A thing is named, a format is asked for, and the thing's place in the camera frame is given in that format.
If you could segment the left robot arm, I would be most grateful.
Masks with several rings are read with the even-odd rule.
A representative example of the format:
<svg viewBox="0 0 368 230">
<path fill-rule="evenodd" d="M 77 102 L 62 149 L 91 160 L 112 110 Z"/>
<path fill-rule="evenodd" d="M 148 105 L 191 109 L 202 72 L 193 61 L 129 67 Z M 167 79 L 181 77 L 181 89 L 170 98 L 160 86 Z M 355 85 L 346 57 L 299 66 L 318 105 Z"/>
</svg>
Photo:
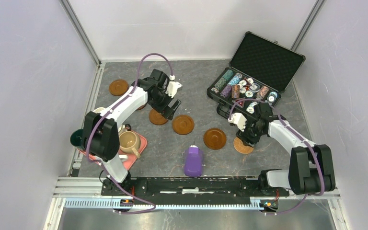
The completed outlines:
<svg viewBox="0 0 368 230">
<path fill-rule="evenodd" d="M 129 171 L 119 158 L 119 132 L 124 122 L 141 106 L 147 104 L 164 118 L 172 120 L 181 104 L 175 95 L 182 88 L 174 75 L 168 76 L 154 69 L 149 77 L 137 78 L 127 92 L 101 112 L 90 111 L 85 115 L 81 147 L 88 161 L 100 164 L 113 183 L 119 195 L 131 190 L 131 182 L 126 179 Z"/>
</svg>

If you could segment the light blue mug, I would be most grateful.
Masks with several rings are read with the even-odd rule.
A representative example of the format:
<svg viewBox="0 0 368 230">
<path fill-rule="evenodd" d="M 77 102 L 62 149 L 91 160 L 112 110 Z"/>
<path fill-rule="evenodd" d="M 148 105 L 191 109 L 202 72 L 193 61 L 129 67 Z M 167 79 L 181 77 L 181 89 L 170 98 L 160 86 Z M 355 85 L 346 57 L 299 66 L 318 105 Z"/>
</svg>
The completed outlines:
<svg viewBox="0 0 368 230">
<path fill-rule="evenodd" d="M 93 110 L 94 113 L 100 113 L 102 110 L 104 110 L 104 107 L 98 107 L 96 109 Z"/>
</svg>

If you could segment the woven rattan coaster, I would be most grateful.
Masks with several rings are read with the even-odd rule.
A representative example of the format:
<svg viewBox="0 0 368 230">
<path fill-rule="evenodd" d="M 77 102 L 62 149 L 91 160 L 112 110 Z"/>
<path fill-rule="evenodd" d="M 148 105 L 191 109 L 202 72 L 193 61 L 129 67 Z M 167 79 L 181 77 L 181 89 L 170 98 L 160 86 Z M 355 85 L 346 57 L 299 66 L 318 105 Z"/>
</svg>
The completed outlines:
<svg viewBox="0 0 368 230">
<path fill-rule="evenodd" d="M 244 145 L 243 141 L 238 137 L 234 139 L 233 146 L 235 150 L 241 154 L 250 154 L 254 150 L 254 147 L 249 146 L 249 145 Z"/>
</svg>

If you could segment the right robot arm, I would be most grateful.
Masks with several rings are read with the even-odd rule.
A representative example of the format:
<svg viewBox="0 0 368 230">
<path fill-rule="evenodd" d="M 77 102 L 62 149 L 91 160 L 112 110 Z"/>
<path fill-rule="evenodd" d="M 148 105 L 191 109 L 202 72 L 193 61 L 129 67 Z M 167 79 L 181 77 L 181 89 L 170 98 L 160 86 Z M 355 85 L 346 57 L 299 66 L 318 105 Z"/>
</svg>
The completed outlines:
<svg viewBox="0 0 368 230">
<path fill-rule="evenodd" d="M 236 136 L 244 144 L 253 145 L 266 135 L 276 140 L 289 154 L 289 168 L 263 170 L 258 191 L 271 195 L 277 188 L 291 190 L 296 195 L 321 196 L 336 188 L 332 152 L 325 144 L 316 144 L 297 132 L 269 103 L 257 101 L 256 118 L 247 118 L 230 109 L 228 122 L 237 126 Z"/>
</svg>

